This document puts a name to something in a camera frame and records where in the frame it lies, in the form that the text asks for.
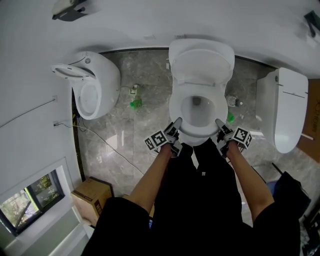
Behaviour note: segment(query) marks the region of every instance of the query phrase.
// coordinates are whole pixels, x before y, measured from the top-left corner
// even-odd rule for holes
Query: toilet
[[[116,105],[120,94],[120,71],[101,54],[78,52],[72,64],[53,64],[51,70],[69,81],[76,108],[84,119],[102,117]]]
[[[281,67],[256,84],[255,118],[266,140],[280,153],[297,145],[305,123],[308,79]]]
[[[201,145],[219,131],[216,119],[227,120],[225,90],[235,67],[234,50],[221,42],[183,38],[170,44],[169,62],[170,118],[182,118],[182,142]]]

